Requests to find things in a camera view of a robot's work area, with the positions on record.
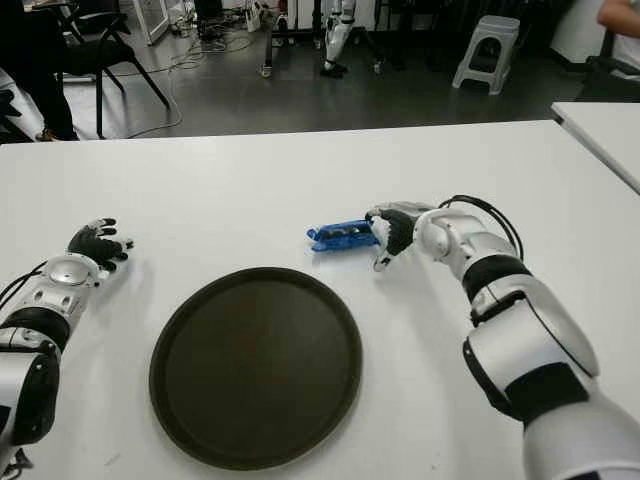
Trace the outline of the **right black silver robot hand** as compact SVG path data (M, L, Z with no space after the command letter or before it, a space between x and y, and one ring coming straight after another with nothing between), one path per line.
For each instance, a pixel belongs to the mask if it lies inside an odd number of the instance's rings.
M366 221L373 223L375 219L380 219L388 224L384 250L373 264L375 272L383 271L395 257L413 243L417 219L433 209L434 206L423 202L396 201L378 204L366 212Z

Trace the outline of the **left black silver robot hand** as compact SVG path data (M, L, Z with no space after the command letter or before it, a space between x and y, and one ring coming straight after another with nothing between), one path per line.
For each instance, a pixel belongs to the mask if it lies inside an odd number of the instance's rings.
M83 255L94 261L101 270L114 273L118 265L129 258L134 248L132 239L117 238L117 221L99 218L84 225L71 238L67 252Z

